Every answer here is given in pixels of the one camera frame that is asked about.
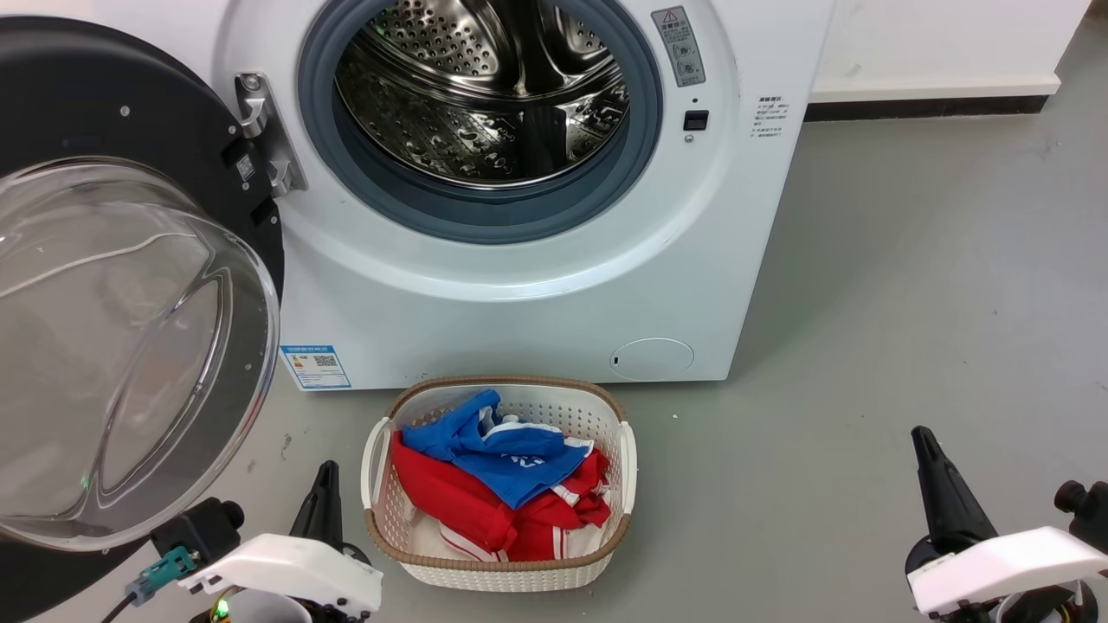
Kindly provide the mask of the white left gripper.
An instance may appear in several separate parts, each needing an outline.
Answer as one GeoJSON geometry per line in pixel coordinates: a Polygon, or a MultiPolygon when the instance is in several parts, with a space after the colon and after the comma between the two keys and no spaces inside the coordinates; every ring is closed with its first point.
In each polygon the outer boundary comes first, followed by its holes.
{"type": "Polygon", "coordinates": [[[343,553],[339,466],[320,464],[294,517],[290,537],[259,535],[179,580],[191,593],[242,588],[332,606],[363,617],[383,604],[383,572],[343,553]]]}

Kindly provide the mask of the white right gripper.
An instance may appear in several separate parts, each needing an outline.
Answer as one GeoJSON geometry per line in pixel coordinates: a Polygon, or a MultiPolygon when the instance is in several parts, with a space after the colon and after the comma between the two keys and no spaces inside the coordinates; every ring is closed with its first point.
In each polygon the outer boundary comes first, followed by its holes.
{"type": "Polygon", "coordinates": [[[911,437],[927,523],[927,535],[911,553],[945,555],[906,576],[919,612],[942,617],[964,604],[974,606],[1105,572],[1107,556],[1100,549],[1054,527],[996,537],[989,517],[933,431],[916,426],[911,437]]]}

